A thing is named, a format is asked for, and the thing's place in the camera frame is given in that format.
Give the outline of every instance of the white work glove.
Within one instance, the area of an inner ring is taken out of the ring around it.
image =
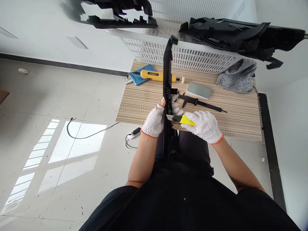
[[[185,112],[185,116],[193,121],[196,126],[181,124],[181,127],[204,139],[207,143],[217,144],[224,137],[218,129],[217,120],[213,114],[196,111],[194,113]]]
[[[177,100],[178,97],[179,97],[179,94],[171,95],[171,100],[172,100],[172,113],[173,113],[173,115],[175,115],[175,116],[179,116],[179,115],[181,116],[181,115],[184,114],[184,111],[179,109],[179,104],[174,102],[174,101]]]
[[[179,106],[177,103],[174,103],[174,101],[178,98],[179,95],[172,95],[172,112],[174,115],[179,116],[184,113],[183,110],[179,109]],[[146,134],[149,137],[152,138],[158,138],[159,134],[164,129],[164,123],[163,123],[163,112],[164,112],[164,106],[166,104],[165,98],[162,98],[161,103],[157,104],[154,109],[149,113],[147,119],[144,122],[144,125],[141,128],[141,132],[143,134]]]

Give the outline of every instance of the wooden table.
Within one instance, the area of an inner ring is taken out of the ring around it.
[[[134,60],[131,71],[136,71],[145,65],[147,64]],[[152,66],[155,71],[163,72],[162,66]],[[255,89],[249,94],[242,94],[216,85],[218,75],[176,68],[173,68],[171,73],[180,79],[183,76],[185,77],[184,84],[180,81],[172,83],[172,88],[178,88],[180,94],[186,92],[190,82],[209,87],[212,90],[210,98],[208,100],[199,100],[221,107],[228,113],[218,112],[200,105],[195,106],[190,103],[186,104],[184,111],[210,111],[216,117],[219,129],[226,136],[262,140],[259,104]],[[116,121],[142,126],[149,112],[161,101],[162,96],[163,83],[160,81],[148,80],[139,86],[134,83],[126,85]],[[183,99],[178,99],[180,107],[183,101]],[[173,128],[183,130],[177,122],[174,123]]]

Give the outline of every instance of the white wall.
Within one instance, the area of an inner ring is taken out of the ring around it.
[[[258,23],[299,28],[308,33],[307,0],[256,0]],[[308,222],[308,40],[273,57],[281,68],[258,61],[257,89],[267,94],[287,212],[305,230]]]
[[[258,23],[271,22],[271,25],[299,28],[308,33],[307,0],[256,0]],[[301,41],[291,51],[276,50],[273,57],[282,61],[278,69],[267,70],[268,62],[258,61],[256,83],[259,92],[267,93],[272,87],[279,87],[307,74],[308,40]]]
[[[304,78],[267,94],[287,212],[302,230],[308,225],[307,88]]]
[[[1,0],[0,27],[19,39],[0,34],[0,53],[130,71],[133,55],[118,37],[72,21],[63,0]],[[103,10],[97,5],[98,16]],[[77,36],[88,48],[76,48],[65,37]]]

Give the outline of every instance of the black cable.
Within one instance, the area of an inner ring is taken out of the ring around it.
[[[105,130],[107,130],[107,129],[109,129],[109,128],[111,128],[111,127],[113,127],[114,125],[116,125],[116,124],[118,124],[118,123],[119,123],[119,122],[117,122],[117,123],[115,123],[114,125],[111,125],[110,127],[105,128],[105,129],[103,129],[103,130],[101,130],[101,131],[99,131],[99,132],[97,132],[97,133],[95,133],[95,134],[93,134],[93,135],[88,136],[88,137],[84,137],[84,138],[77,138],[77,137],[73,137],[73,136],[71,136],[70,132],[68,131],[68,126],[70,125],[70,123],[71,123],[73,120],[75,120],[75,119],[71,118],[71,121],[70,121],[70,122],[68,122],[68,124],[67,124],[67,126],[66,126],[66,130],[67,130],[68,135],[69,135],[70,137],[74,138],[74,139],[85,139],[85,138],[89,138],[89,137],[94,136],[94,135],[96,135],[97,133],[103,132],[103,131],[105,131]]]
[[[128,146],[130,146],[128,143],[127,143],[127,137],[129,136],[130,134],[128,134],[126,137],[125,137],[125,142],[126,142],[126,144],[128,145]]]

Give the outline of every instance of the utility knife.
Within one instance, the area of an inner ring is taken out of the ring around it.
[[[168,120],[175,121],[175,122],[180,122],[180,124],[189,124],[192,126],[196,126],[196,124],[188,119],[185,115],[179,116],[179,115],[166,115]]]

